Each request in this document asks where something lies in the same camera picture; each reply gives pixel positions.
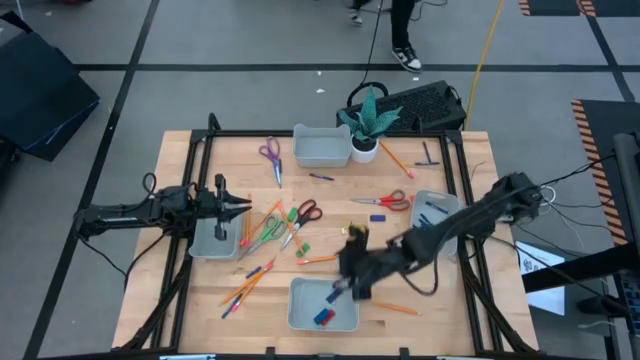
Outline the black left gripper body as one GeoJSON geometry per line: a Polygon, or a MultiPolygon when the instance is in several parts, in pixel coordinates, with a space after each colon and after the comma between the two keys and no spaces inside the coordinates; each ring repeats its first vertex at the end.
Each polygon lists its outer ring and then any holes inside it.
{"type": "Polygon", "coordinates": [[[227,232],[224,229],[221,216],[224,214],[224,192],[226,191],[226,179],[222,174],[214,177],[214,190],[203,187],[197,193],[197,219],[215,218],[217,223],[214,227],[214,236],[217,240],[225,241],[227,232]]]}

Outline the dark T-shaped hex key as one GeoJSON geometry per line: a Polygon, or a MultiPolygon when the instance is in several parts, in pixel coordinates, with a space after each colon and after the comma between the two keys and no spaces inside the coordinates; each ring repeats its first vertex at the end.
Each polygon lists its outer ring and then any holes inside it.
{"type": "Polygon", "coordinates": [[[422,142],[422,146],[425,152],[426,159],[424,161],[415,162],[415,166],[436,166],[439,165],[439,162],[434,161],[430,155],[428,145],[425,141],[422,142]]]}

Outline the black and red scissors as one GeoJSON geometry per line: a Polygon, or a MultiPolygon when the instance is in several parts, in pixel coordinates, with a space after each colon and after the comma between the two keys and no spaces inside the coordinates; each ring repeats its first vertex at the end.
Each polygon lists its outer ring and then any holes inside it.
{"type": "MultiPolygon", "coordinates": [[[[319,220],[323,215],[322,210],[319,207],[317,207],[317,203],[313,199],[306,200],[297,209],[298,209],[298,214],[294,222],[294,229],[296,233],[306,223],[310,221],[319,220]]],[[[284,250],[284,248],[287,247],[287,245],[291,242],[291,240],[292,240],[292,237],[289,234],[287,238],[282,242],[280,250],[284,250]]]]}

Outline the green plant in white pot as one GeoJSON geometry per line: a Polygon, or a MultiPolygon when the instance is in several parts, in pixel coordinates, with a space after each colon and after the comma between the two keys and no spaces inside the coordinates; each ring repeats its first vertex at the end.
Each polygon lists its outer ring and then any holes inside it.
{"type": "Polygon", "coordinates": [[[355,112],[355,118],[351,117],[346,110],[337,111],[337,118],[347,125],[351,132],[351,159],[361,164],[369,163],[375,158],[380,144],[379,138],[400,118],[400,112],[403,109],[400,106],[394,110],[378,113],[375,88],[383,93],[386,92],[383,84],[366,82],[350,94],[348,100],[351,100],[360,90],[367,90],[360,110],[355,112]]]}

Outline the purple scissors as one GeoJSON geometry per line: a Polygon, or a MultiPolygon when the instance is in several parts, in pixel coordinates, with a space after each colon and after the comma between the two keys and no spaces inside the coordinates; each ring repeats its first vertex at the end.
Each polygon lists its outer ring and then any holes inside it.
{"type": "Polygon", "coordinates": [[[266,143],[259,147],[259,153],[267,158],[273,166],[274,177],[279,188],[282,188],[282,169],[280,143],[276,137],[268,136],[266,143]]]}

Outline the dark blue folded mat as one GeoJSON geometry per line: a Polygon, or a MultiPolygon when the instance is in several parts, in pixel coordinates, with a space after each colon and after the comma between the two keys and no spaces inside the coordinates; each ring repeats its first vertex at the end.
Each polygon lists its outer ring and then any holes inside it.
{"type": "Polygon", "coordinates": [[[0,139],[53,161],[100,102],[58,48],[13,11],[0,15],[0,139]]]}

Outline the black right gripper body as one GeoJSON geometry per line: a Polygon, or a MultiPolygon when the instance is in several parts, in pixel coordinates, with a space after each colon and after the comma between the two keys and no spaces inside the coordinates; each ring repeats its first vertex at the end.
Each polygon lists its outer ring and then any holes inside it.
{"type": "Polygon", "coordinates": [[[352,296],[354,301],[370,300],[372,286],[388,276],[388,249],[368,250],[367,236],[351,237],[348,245],[351,250],[350,276],[352,277],[352,296]]]}

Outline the black aluminium frame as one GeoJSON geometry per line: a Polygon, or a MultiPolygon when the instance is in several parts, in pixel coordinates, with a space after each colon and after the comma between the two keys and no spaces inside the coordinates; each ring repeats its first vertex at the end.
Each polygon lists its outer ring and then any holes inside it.
{"type": "MultiPolygon", "coordinates": [[[[335,182],[310,180],[293,155],[293,132],[279,130],[284,161],[284,186],[271,184],[266,162],[258,153],[267,132],[262,130],[168,131],[156,165],[160,186],[209,187],[223,174],[231,193],[252,193],[251,219],[259,222],[278,200],[285,212],[314,199],[323,218],[297,234],[310,244],[312,255],[331,253],[344,245],[340,228],[361,223],[366,208],[353,196],[384,195],[403,189],[415,195],[433,188],[455,195],[470,206],[488,192],[497,178],[489,138],[479,131],[435,132],[441,164],[421,170],[414,179],[399,175],[387,158],[369,164],[349,163],[335,171],[335,182]]],[[[410,358],[425,355],[479,356],[511,360],[537,354],[537,342],[526,294],[512,249],[498,244],[461,240],[459,259],[440,259],[413,276],[415,282],[437,281],[438,291],[423,297],[392,275],[377,283],[376,301],[411,305],[416,317],[401,317],[375,306],[359,308],[353,332],[294,330],[286,322],[290,283],[294,278],[331,279],[332,265],[303,268],[295,252],[266,247],[240,263],[206,262],[189,254],[195,231],[183,238],[154,242],[154,231],[143,230],[137,250],[141,260],[132,271],[110,352],[114,360],[160,360],[164,356],[193,355],[213,360],[335,357],[410,358]],[[231,301],[219,305],[247,280],[258,266],[275,259],[273,268],[254,287],[241,306],[225,319],[231,301]]]]}

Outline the white printed paper sheet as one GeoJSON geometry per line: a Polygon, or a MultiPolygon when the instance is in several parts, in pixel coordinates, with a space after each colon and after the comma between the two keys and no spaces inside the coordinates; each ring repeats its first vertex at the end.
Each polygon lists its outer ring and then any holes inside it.
{"type": "MultiPolygon", "coordinates": [[[[553,253],[541,250],[534,246],[520,241],[515,242],[519,268],[522,276],[546,268],[548,265],[563,263],[565,259],[553,253]]],[[[547,290],[540,290],[527,294],[528,304],[532,307],[554,313],[565,315],[565,295],[564,287],[556,287],[547,290]]]]}

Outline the black hazard-striped floor mat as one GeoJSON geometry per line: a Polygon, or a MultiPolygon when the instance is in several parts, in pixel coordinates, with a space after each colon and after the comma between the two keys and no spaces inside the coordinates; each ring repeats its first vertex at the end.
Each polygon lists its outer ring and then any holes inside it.
{"type": "Polygon", "coordinates": [[[611,239],[615,246],[635,240],[614,153],[614,136],[640,131],[640,103],[574,99],[577,130],[589,161],[602,160],[591,170],[611,239]]]}
{"type": "Polygon", "coordinates": [[[518,0],[525,16],[640,17],[640,0],[518,0]]]}

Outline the black stand bar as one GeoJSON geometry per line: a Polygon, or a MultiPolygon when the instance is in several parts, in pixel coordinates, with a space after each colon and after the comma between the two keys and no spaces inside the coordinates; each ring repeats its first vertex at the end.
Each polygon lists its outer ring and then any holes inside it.
{"type": "Polygon", "coordinates": [[[557,265],[545,265],[523,275],[522,280],[525,292],[532,293],[623,271],[640,271],[640,247],[636,243],[619,245],[557,265]]]}

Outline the dark blue pen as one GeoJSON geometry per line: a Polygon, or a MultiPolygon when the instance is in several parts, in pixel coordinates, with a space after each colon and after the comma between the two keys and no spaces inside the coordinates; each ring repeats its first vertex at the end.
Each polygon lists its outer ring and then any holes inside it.
{"type": "Polygon", "coordinates": [[[242,294],[238,295],[231,303],[231,305],[225,310],[225,312],[221,315],[222,319],[225,319],[227,316],[229,316],[233,311],[235,311],[235,309],[237,308],[237,306],[239,305],[240,302],[240,298],[242,297],[242,294]]]}

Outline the black stand foot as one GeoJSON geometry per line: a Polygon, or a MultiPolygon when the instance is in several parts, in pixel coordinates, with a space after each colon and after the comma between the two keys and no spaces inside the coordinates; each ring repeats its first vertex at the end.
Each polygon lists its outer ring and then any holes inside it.
{"type": "Polygon", "coordinates": [[[576,308],[589,315],[603,315],[613,318],[626,317],[630,314],[628,306],[619,298],[606,296],[593,296],[576,303],[576,308]]]}

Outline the person's leg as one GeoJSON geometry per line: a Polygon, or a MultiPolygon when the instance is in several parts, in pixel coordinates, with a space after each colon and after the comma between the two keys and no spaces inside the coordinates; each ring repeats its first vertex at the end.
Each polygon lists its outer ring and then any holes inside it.
{"type": "Polygon", "coordinates": [[[408,25],[414,7],[415,0],[392,0],[390,15],[394,49],[404,49],[410,46],[408,25]]]}

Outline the black perforated computer case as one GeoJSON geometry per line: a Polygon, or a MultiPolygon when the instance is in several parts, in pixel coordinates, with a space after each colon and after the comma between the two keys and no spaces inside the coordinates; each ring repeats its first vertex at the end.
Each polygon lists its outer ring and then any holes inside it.
{"type": "Polygon", "coordinates": [[[399,118],[385,134],[424,134],[430,131],[457,130],[466,119],[461,98],[455,88],[444,80],[395,94],[390,94],[387,87],[380,82],[365,82],[354,89],[347,98],[347,106],[343,111],[349,117],[357,119],[356,113],[361,110],[362,103],[356,104],[354,97],[369,87],[382,93],[376,97],[378,114],[401,107],[399,118]]]}

